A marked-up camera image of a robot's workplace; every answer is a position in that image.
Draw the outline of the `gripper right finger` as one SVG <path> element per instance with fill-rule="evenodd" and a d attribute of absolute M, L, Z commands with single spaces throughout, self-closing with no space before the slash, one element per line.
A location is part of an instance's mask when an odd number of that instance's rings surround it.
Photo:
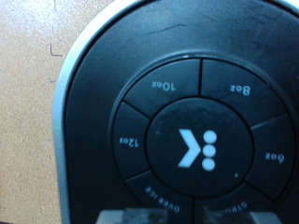
<path fill-rule="evenodd" d="M 226 213 L 204 208 L 202 224 L 281 224 L 279 217 L 272 212 Z"/>

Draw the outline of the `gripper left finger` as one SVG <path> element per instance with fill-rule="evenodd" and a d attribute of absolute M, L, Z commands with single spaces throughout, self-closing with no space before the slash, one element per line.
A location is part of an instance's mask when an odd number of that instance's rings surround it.
<path fill-rule="evenodd" d="M 168 212 L 157 208 L 103 210 L 95 224 L 167 224 Z"/>

